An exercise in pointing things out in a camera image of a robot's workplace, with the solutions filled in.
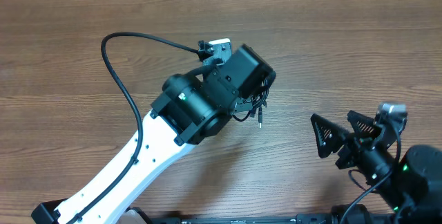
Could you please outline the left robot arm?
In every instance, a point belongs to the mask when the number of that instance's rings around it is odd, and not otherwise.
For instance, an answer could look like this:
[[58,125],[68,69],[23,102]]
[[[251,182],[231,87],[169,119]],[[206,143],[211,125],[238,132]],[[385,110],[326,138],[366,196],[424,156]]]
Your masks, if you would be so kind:
[[40,203],[36,223],[116,223],[171,164],[216,135],[244,103],[265,92],[275,71],[247,45],[230,58],[170,76],[162,94],[122,150],[84,188],[66,200]]

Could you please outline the black usb cable thin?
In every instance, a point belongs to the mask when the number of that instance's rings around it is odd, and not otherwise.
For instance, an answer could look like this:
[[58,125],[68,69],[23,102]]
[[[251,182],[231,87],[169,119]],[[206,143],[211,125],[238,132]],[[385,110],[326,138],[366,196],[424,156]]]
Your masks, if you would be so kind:
[[233,110],[233,119],[238,122],[244,122],[248,118],[258,116],[258,127],[261,129],[263,124],[263,109],[267,107],[266,97],[261,95],[242,99],[236,103]]

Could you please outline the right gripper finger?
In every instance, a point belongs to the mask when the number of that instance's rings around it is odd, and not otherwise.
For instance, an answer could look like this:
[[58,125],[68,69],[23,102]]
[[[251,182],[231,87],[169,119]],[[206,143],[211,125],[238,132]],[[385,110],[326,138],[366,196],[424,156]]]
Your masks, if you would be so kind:
[[359,138],[376,138],[380,134],[380,129],[374,124],[374,119],[361,113],[349,111],[347,121],[351,124],[355,136]]
[[326,158],[331,153],[339,151],[349,135],[349,131],[315,113],[310,120],[316,137],[319,157]]

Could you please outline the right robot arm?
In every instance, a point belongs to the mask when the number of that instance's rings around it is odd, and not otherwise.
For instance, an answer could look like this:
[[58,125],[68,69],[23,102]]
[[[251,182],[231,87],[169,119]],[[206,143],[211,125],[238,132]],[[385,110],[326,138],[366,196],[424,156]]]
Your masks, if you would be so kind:
[[[418,144],[401,153],[401,134],[407,111],[394,106],[379,110],[374,118],[355,111],[347,114],[348,131],[313,114],[311,123],[318,155],[338,154],[336,166],[364,175],[368,188],[348,205],[335,207],[339,223],[440,223],[441,150]],[[375,193],[392,208],[391,215],[376,218],[360,201]]]

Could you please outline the black usb cable thick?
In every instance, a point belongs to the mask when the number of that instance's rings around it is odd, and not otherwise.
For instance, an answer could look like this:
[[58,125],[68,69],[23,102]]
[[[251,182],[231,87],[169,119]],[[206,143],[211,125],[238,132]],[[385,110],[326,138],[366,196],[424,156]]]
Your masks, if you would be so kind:
[[265,80],[262,83],[261,88],[258,90],[258,94],[256,96],[252,97],[252,109],[249,111],[250,117],[254,117],[256,114],[256,111],[259,107],[267,107],[267,97],[269,95],[269,89],[271,85],[273,84],[274,76],[269,75],[265,78]]

